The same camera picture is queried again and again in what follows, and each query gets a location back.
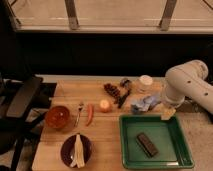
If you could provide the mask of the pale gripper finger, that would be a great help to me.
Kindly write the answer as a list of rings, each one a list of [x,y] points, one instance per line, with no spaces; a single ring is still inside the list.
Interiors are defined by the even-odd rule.
[[[166,108],[161,115],[162,120],[169,120],[176,112],[175,108]]]

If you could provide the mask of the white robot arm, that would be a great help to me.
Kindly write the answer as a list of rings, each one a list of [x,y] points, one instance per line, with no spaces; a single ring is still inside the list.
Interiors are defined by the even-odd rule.
[[[207,65],[201,60],[192,60],[168,69],[161,92],[162,103],[178,108],[188,97],[203,107],[213,121],[213,85],[205,81],[208,73]]]

